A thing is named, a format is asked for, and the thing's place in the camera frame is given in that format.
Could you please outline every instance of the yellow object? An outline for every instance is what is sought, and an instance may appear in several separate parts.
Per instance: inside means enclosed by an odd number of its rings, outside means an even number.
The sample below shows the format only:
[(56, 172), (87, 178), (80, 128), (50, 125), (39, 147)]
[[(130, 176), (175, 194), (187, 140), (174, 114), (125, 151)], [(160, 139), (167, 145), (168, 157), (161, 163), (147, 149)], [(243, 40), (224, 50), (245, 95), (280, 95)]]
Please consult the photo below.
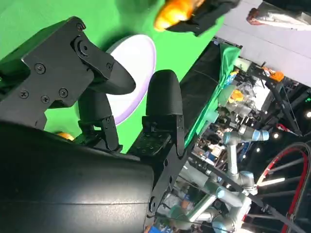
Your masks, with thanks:
[(58, 133), (57, 135), (67, 139), (67, 140), (70, 140), (70, 141), (73, 141), (74, 140), (74, 137), (71, 136), (69, 133), (64, 133), (64, 132), (61, 132), (61, 133)]
[(205, 0), (168, 0), (155, 18), (155, 29), (162, 32), (180, 21), (190, 19), (193, 11), (204, 1)]
[(284, 79), (284, 74), (281, 71), (277, 71), (277, 72), (271, 74), (270, 78), (277, 81), (277, 82), (280, 82)]
[(231, 99), (235, 101), (243, 101), (244, 95), (241, 91), (234, 90), (230, 96)]

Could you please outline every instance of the blue joint cap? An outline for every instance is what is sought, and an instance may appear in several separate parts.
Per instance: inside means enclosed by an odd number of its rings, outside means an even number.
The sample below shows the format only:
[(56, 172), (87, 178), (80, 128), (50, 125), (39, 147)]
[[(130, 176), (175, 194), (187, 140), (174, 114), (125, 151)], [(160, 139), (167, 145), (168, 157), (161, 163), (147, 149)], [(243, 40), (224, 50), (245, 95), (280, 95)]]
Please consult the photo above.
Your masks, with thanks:
[(230, 132), (224, 132), (223, 142), (227, 144), (230, 138)]
[(222, 222), (215, 221), (212, 223), (215, 233), (227, 233), (228, 230)]
[(255, 130), (253, 133), (252, 141), (258, 141), (260, 138), (260, 131)]
[(254, 174), (249, 171), (241, 171), (240, 173), (246, 177), (254, 178)]
[(225, 196), (225, 191), (221, 187), (218, 187), (216, 189), (216, 197), (223, 198), (224, 196)]
[(267, 141), (269, 139), (269, 132), (266, 130), (262, 130), (262, 138), (264, 141)]

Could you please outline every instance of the ceiling light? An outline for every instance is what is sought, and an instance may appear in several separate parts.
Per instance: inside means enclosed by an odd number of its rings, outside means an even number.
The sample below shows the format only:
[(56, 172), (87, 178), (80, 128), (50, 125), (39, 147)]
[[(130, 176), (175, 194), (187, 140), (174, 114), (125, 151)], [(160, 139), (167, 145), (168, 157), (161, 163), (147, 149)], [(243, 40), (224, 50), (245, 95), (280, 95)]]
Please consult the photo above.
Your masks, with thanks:
[(266, 186), (266, 185), (270, 185), (270, 184), (274, 184), (274, 183), (280, 183), (280, 182), (283, 182), (285, 181), (285, 178), (279, 178), (279, 179), (274, 179), (274, 180), (269, 180), (269, 181), (263, 181), (261, 183), (258, 184), (258, 186), (260, 187), (263, 187), (263, 186)]
[(278, 133), (274, 133), (274, 134), (273, 134), (273, 137), (274, 137), (275, 139), (277, 139), (277, 138), (279, 137), (279, 134), (278, 134)]

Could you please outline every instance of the green backdrop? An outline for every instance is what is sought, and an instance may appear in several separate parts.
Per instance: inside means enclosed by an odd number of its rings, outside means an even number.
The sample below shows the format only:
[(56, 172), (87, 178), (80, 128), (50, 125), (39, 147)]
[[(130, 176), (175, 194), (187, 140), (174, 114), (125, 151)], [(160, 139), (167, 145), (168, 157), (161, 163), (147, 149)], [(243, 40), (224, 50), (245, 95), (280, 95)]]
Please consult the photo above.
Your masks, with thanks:
[[(220, 28), (217, 25), (200, 37), (192, 33), (158, 33), (153, 20), (164, 0), (0, 0), (0, 59), (37, 31), (77, 16), (83, 20), (88, 38), (103, 50), (131, 34), (149, 35), (156, 46), (156, 70), (172, 69), (181, 80)], [(141, 130), (146, 98), (135, 112), (117, 127), (120, 143), (127, 151)], [(45, 130), (77, 136), (76, 106), (48, 110)]]

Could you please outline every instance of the purple-rimmed plate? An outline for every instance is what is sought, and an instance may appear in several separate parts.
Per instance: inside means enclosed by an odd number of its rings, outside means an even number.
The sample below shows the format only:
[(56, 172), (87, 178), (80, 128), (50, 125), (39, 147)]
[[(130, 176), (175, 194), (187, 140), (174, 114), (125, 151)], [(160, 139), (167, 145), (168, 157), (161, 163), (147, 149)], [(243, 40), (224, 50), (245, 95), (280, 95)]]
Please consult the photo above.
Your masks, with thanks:
[(148, 90), (156, 67), (156, 47), (152, 39), (138, 34), (126, 37), (107, 50), (133, 77), (136, 89), (127, 95), (107, 95), (116, 125), (135, 111)]

